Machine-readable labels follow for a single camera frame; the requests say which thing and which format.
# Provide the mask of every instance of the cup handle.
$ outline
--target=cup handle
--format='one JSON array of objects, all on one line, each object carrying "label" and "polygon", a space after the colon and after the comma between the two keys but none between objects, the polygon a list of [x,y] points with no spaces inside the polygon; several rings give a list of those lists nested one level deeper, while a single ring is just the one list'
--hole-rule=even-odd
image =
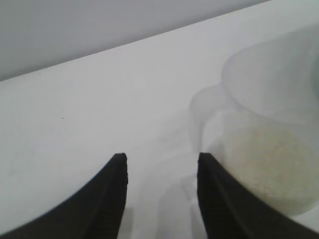
[{"label": "cup handle", "polygon": [[234,103],[227,96],[221,84],[199,91],[190,102],[188,130],[195,152],[203,150],[203,130],[207,121],[217,112],[233,109]]}]

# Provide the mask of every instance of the white wall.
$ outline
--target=white wall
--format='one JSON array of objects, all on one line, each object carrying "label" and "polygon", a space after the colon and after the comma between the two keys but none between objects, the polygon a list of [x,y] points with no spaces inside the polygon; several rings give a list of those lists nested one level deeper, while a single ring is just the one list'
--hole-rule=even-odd
[{"label": "white wall", "polygon": [[0,80],[263,1],[1,0]]}]

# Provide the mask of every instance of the plastic measuring cup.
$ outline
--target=plastic measuring cup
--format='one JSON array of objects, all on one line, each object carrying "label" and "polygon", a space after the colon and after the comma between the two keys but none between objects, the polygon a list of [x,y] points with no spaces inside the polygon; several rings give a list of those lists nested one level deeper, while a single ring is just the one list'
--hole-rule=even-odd
[{"label": "plastic measuring cup", "polygon": [[319,200],[319,27],[284,34],[232,56],[222,82],[197,93],[189,130],[198,152],[222,118],[222,165],[270,206],[288,215]]}]

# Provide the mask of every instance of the white countertop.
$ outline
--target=white countertop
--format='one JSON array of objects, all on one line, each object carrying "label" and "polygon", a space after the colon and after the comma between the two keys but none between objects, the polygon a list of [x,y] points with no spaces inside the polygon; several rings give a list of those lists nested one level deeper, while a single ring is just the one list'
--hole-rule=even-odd
[{"label": "white countertop", "polygon": [[125,152],[119,238],[196,238],[180,186],[197,170],[191,97],[220,82],[233,53],[319,22],[318,9],[317,0],[273,0],[0,82],[0,233],[59,204]]}]

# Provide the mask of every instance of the white powder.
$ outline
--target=white powder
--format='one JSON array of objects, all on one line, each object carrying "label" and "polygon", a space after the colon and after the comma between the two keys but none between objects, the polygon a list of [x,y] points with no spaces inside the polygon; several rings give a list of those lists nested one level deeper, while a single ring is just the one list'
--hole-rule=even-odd
[{"label": "white powder", "polygon": [[293,134],[264,125],[232,133],[224,143],[224,167],[273,208],[295,215],[317,203],[319,158]]}]

